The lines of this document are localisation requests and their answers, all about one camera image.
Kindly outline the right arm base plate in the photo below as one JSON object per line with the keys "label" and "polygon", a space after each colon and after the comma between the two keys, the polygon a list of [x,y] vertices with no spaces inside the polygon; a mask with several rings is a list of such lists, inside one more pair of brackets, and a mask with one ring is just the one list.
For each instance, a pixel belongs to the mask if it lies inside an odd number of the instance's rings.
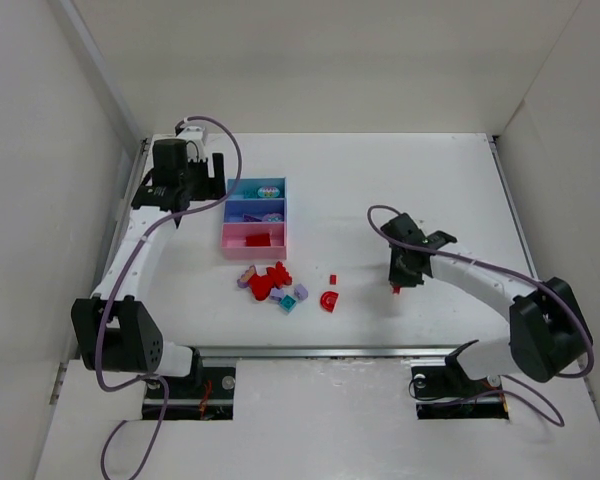
{"label": "right arm base plate", "polygon": [[471,380],[458,367],[412,366],[408,389],[418,420],[509,419],[499,381]]}

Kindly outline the purple lotus lego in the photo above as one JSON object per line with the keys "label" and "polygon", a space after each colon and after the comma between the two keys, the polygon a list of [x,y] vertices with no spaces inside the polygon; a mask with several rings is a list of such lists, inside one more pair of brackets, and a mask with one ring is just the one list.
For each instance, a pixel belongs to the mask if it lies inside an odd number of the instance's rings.
{"label": "purple lotus lego", "polygon": [[273,213],[265,214],[262,217],[262,221],[263,222],[272,222],[272,223],[283,222],[284,221],[284,215],[282,213],[278,213],[278,212],[273,212]]}

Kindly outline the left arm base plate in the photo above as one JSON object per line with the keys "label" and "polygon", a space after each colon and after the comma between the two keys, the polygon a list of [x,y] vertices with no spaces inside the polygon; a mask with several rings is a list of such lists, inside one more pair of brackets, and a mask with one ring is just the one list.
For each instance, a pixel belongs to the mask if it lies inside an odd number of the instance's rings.
{"label": "left arm base plate", "polygon": [[165,421],[230,421],[234,416],[236,368],[203,367],[188,377],[167,377]]}

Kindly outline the red slope lego brick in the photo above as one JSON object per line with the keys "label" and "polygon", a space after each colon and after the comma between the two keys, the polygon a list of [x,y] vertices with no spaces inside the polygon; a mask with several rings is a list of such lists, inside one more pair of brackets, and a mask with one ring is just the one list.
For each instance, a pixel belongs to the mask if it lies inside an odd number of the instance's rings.
{"label": "red slope lego brick", "polygon": [[245,237],[245,246],[248,248],[264,248],[270,247],[271,245],[270,233],[259,233]]}

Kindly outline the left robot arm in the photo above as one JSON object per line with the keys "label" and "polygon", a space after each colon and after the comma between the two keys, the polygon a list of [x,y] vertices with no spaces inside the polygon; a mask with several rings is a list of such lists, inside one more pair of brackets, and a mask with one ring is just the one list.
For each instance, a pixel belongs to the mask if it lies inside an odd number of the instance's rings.
{"label": "left robot arm", "polygon": [[225,195],[224,157],[208,155],[199,132],[159,139],[151,154],[153,166],[133,196],[113,262],[91,296],[75,300],[71,320],[91,371],[193,377],[197,351],[165,340],[144,301],[181,213],[196,201]]}

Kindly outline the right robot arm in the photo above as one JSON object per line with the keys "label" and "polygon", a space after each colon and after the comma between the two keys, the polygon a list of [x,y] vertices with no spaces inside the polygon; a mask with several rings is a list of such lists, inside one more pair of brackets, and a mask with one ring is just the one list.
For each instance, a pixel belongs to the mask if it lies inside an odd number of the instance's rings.
{"label": "right robot arm", "polygon": [[391,248],[389,281],[413,288],[425,278],[452,285],[479,300],[507,323],[505,339],[476,338],[456,348],[444,365],[461,379],[518,373],[546,383],[564,377],[581,356],[593,356],[593,338],[568,283],[538,281],[474,258],[443,231],[426,235],[406,213],[379,228]]}

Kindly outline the purple lego brick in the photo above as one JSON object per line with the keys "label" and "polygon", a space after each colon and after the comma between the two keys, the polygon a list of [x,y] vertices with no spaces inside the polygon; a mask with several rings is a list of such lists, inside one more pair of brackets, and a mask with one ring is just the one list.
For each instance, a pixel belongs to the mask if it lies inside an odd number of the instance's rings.
{"label": "purple lego brick", "polygon": [[261,217],[254,216],[254,215],[251,215],[251,214],[244,214],[243,215],[243,221],[246,222],[246,223],[249,223],[249,222],[254,223],[254,222],[262,222],[263,219]]}

